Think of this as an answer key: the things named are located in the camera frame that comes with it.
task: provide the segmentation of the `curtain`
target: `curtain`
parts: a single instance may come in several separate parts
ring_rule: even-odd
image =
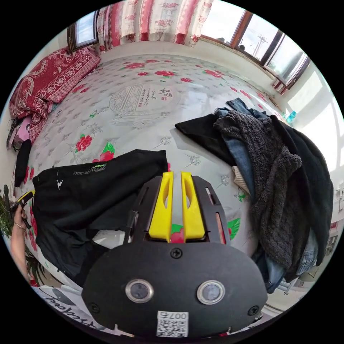
[[[121,44],[159,40],[193,47],[213,0],[125,0],[100,10],[100,51]]]

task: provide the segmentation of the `black pants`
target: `black pants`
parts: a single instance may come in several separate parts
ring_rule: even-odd
[[[125,227],[144,183],[167,172],[166,152],[133,150],[104,163],[56,167],[33,178],[36,243],[44,257],[83,286],[108,249],[92,239]]]

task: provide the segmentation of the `white logo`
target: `white logo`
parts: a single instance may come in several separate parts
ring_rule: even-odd
[[[60,186],[61,186],[63,180],[61,180],[60,182],[59,182],[58,180],[56,180],[56,181],[57,181],[57,187],[58,187],[58,189],[60,190]]]
[[[89,169],[88,171],[82,171],[82,172],[73,172],[74,175],[78,175],[78,176],[82,176],[82,175],[87,175],[91,172],[100,172],[105,170],[106,164],[104,165],[97,165],[95,167],[92,167],[91,169]]]

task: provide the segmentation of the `person's arm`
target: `person's arm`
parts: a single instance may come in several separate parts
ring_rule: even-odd
[[[14,262],[16,263],[18,269],[25,277],[27,281],[29,281],[29,276],[26,267],[26,258],[25,258],[25,239],[24,239],[24,232],[26,231],[25,223],[23,222],[23,218],[26,219],[27,216],[25,211],[19,205],[18,209],[14,215],[14,226],[12,229],[12,236],[11,236],[11,254]]]

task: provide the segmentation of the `bracelet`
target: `bracelet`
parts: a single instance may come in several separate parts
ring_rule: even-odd
[[[17,225],[19,228],[21,228],[22,230],[25,230],[21,225],[19,225],[18,223],[14,223],[15,225]]]

